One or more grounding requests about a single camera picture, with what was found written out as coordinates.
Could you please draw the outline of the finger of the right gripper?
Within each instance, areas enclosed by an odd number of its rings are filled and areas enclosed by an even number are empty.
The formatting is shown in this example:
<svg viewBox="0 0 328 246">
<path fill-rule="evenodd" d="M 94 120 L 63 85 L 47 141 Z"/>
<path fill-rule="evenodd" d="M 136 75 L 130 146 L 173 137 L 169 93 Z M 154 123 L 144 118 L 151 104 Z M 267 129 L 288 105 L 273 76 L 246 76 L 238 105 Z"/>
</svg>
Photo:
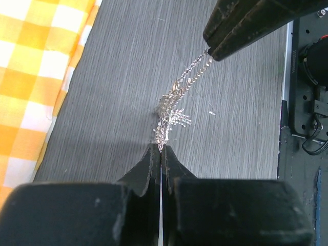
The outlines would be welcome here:
<svg viewBox="0 0 328 246">
<path fill-rule="evenodd" d="M 327 7 L 327 0 L 220 0 L 203 31 L 208 54 L 221 61 L 287 23 Z"/>
</svg>

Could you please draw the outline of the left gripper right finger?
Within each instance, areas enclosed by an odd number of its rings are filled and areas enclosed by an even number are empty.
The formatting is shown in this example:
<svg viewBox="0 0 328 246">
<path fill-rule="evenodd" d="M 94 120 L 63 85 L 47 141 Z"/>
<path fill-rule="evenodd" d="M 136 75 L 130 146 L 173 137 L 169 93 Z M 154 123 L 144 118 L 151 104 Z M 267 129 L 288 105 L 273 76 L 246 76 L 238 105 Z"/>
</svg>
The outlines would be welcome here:
<svg viewBox="0 0 328 246">
<path fill-rule="evenodd" d="M 161 153 L 164 245 L 310 245 L 297 192 L 271 179 L 202 179 Z"/>
</svg>

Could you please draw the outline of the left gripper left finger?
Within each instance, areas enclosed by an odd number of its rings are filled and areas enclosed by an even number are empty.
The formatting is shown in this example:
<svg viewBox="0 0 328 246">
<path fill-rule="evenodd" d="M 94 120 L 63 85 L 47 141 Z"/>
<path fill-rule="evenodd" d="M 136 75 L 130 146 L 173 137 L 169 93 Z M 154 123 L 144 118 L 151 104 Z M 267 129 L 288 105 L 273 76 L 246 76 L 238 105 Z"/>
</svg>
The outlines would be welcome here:
<svg viewBox="0 0 328 246">
<path fill-rule="evenodd" d="M 22 184 L 1 211 L 1 245 L 158 245 L 160 152 L 120 180 Z"/>
</svg>

